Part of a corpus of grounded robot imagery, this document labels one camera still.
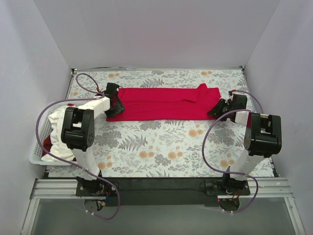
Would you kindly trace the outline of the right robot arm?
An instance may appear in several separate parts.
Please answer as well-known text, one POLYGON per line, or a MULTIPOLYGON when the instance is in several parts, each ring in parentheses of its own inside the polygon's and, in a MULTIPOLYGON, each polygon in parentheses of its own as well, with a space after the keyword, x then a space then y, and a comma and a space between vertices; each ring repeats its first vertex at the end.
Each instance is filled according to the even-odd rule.
POLYGON ((230 91, 228 100, 220 99, 207 113, 218 121, 229 119, 246 127, 245 150, 222 175, 222 191, 229 195, 243 190, 255 167, 264 159, 277 155, 282 148, 281 117, 247 111, 247 96, 234 92, 230 91))

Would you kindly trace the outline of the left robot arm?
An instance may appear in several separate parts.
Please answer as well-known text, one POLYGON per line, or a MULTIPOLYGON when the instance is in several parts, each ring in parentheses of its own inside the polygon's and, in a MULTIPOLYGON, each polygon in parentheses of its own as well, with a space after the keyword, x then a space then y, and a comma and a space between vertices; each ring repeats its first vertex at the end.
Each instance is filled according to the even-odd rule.
POLYGON ((95 161, 92 145, 95 139, 95 119, 105 114, 111 119, 125 111, 118 94, 120 86, 108 83, 103 97, 85 103, 79 107, 67 107, 65 109, 61 141, 74 154, 77 164, 83 173, 80 176, 90 180, 87 190, 94 196, 100 195, 104 190, 104 184, 97 179, 100 169, 95 161))

